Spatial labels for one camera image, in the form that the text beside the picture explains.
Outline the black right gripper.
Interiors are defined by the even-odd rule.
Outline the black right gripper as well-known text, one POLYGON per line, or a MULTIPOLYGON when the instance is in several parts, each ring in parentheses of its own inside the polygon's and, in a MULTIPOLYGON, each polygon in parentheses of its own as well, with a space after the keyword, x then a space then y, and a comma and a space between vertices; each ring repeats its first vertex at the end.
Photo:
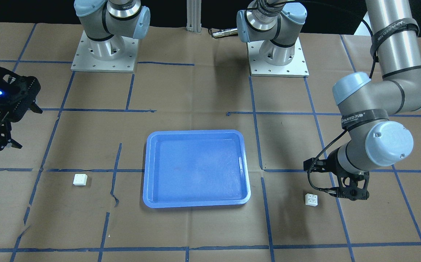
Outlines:
POLYGON ((19 122, 28 110, 41 114, 36 104, 41 85, 35 76, 19 76, 15 73, 0 73, 0 151, 6 147, 21 149, 23 146, 11 136, 11 123, 19 122))

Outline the white block near right arm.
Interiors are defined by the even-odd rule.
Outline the white block near right arm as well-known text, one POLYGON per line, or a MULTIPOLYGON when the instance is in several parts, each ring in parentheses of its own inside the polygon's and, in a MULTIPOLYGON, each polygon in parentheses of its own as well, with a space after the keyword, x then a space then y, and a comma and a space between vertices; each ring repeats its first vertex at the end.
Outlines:
POLYGON ((75 186, 86 186, 88 180, 87 174, 75 174, 73 177, 73 185, 75 186))

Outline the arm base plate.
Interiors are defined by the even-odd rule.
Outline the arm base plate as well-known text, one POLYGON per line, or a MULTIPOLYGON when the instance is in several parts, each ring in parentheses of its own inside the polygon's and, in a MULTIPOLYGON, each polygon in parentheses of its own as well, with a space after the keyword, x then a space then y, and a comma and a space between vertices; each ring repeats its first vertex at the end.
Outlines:
POLYGON ((120 35, 105 41, 94 41, 83 32, 71 70, 134 73, 139 43, 139 39, 120 35))
POLYGON ((251 76, 305 78, 310 75, 299 38, 288 48, 270 40, 247 43, 251 76))

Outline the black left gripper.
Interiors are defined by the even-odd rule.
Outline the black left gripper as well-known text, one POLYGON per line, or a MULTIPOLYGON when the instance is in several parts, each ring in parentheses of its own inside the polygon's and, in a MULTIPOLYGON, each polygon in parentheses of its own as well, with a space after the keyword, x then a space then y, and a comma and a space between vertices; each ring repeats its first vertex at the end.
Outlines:
POLYGON ((336 188, 337 198, 346 198, 352 201, 367 200, 369 198, 368 183, 369 172, 361 171, 359 174, 352 174, 341 170, 337 174, 338 187, 336 188))

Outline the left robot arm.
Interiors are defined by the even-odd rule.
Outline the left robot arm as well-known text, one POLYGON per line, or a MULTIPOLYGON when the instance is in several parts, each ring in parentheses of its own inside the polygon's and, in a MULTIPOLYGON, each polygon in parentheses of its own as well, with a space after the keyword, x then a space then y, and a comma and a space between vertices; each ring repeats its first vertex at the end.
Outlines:
POLYGON ((343 133, 351 140, 332 151, 304 161, 309 184, 317 191, 352 201, 366 200, 369 172, 405 159, 414 140, 389 116, 421 110, 419 26, 407 0, 367 0, 372 27, 370 55, 378 61, 382 81, 364 72, 338 80, 332 88, 342 114, 343 133))

